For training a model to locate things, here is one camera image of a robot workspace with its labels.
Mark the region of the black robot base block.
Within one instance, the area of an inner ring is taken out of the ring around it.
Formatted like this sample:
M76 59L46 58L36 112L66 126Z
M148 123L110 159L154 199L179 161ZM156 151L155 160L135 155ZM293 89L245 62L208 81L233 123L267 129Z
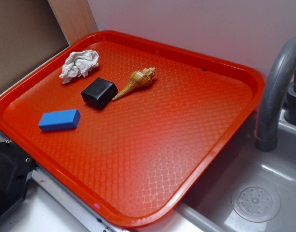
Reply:
M0 220L26 196L33 158L11 140L0 142Z

